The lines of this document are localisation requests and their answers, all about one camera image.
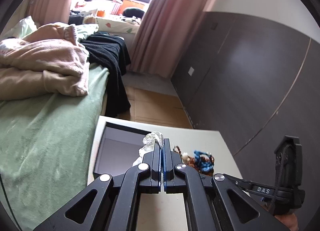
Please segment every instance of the pink blanket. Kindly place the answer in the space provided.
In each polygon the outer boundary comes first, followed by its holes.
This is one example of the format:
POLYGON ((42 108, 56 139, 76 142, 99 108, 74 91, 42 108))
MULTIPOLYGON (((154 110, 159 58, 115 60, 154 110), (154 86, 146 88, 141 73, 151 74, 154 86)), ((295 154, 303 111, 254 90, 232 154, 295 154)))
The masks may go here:
POLYGON ((88 51, 73 26, 49 24, 22 39, 0 42, 0 100, 59 92, 88 94, 88 51))

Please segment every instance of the white table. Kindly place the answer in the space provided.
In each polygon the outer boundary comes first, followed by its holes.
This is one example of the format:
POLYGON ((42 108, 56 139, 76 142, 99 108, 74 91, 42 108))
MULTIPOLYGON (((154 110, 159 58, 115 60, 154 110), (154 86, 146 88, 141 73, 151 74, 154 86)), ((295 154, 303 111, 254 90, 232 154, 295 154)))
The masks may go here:
MULTIPOLYGON (((214 172, 242 178, 239 169, 219 131, 156 126, 117 118, 99 117, 90 156, 88 185, 94 180, 93 168, 106 122, 145 131, 159 131, 169 138, 170 146, 178 145, 182 152, 193 155, 194 150, 210 152, 214 157, 214 172)), ((182 194, 166 194, 161 186, 159 194, 142 194, 138 231, 188 231, 182 194)))

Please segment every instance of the wall switch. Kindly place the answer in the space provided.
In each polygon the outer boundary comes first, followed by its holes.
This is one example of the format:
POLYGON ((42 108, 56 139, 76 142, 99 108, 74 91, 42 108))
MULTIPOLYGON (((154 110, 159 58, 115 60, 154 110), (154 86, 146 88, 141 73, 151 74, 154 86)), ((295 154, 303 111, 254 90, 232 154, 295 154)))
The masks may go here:
POLYGON ((189 71, 188 71, 188 74, 189 74, 190 76, 192 76, 192 74, 193 74, 194 71, 195 71, 195 70, 194 70, 192 67, 190 67, 190 69, 189 69, 189 71))

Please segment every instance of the green bedsheet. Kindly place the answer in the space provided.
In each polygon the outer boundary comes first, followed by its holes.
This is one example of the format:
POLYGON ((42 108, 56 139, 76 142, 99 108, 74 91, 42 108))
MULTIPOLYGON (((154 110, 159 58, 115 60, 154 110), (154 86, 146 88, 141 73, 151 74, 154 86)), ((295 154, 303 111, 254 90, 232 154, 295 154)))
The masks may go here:
MULTIPOLYGON (((92 64, 85 97, 0 101, 0 172, 23 230, 33 230, 86 186, 107 77, 106 68, 92 64)), ((1 187, 0 200, 7 209, 1 187)))

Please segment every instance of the triangular cutout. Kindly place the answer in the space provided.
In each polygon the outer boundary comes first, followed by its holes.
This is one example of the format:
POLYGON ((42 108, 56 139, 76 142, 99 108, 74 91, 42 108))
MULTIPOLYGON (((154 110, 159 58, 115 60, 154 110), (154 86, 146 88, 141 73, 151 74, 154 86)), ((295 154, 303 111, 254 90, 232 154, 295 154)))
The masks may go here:
POLYGON ((242 197, 240 197, 233 190, 229 189, 227 193, 242 224, 247 223, 259 216, 259 212, 252 208, 244 199, 242 199, 242 197))
POLYGON ((65 213, 66 218, 71 219, 78 224, 84 222, 85 217, 97 195, 97 190, 91 190, 86 196, 79 200, 72 208, 65 213))

